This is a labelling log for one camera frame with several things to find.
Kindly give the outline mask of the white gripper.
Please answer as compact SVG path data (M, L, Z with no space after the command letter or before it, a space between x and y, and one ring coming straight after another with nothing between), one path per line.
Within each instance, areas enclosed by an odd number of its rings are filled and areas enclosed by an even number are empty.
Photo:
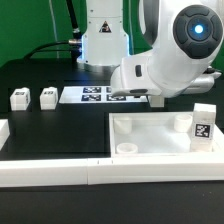
M141 54L125 57L110 80L113 96L159 96L160 89L147 71L148 57Z

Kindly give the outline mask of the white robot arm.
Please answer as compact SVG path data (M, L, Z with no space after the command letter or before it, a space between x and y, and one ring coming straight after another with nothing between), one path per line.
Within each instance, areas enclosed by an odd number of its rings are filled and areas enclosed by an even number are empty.
M139 0L138 21L149 50L131 55L123 0L86 0L80 67L113 72L114 96L175 97L214 84L204 72L224 41L224 0Z

